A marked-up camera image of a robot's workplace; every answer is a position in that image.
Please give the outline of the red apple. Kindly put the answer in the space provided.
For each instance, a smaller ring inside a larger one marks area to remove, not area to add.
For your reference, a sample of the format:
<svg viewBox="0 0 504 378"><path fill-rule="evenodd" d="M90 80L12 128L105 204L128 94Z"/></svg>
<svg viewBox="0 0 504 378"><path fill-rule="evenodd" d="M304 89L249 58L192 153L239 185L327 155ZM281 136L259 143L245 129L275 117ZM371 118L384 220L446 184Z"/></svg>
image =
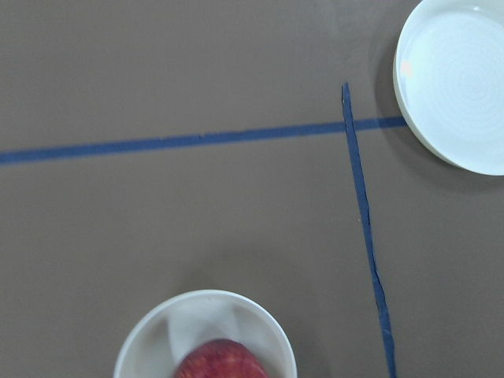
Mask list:
<svg viewBox="0 0 504 378"><path fill-rule="evenodd" d="M198 346L179 364L173 377L268 377L263 365L243 344L215 339Z"/></svg>

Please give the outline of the white plate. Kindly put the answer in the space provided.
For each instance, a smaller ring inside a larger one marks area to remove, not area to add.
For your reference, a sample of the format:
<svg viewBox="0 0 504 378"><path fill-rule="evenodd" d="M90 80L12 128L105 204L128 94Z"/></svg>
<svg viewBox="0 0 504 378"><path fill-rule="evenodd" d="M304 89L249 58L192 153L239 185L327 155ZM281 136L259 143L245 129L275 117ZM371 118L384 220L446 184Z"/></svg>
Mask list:
<svg viewBox="0 0 504 378"><path fill-rule="evenodd" d="M503 3L422 1L407 17L393 63L398 107L436 157L503 174Z"/></svg>

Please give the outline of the white bowl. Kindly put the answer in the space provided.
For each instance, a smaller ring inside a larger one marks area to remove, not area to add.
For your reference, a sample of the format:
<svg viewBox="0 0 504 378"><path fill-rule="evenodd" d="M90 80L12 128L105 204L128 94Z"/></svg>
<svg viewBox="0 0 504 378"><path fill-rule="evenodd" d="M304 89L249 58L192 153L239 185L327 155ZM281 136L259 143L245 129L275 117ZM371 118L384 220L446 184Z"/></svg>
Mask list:
<svg viewBox="0 0 504 378"><path fill-rule="evenodd" d="M291 343L256 302L222 290L189 291L154 307L130 331L115 377L171 377L190 352L214 339L243 344L271 377L296 377Z"/></svg>

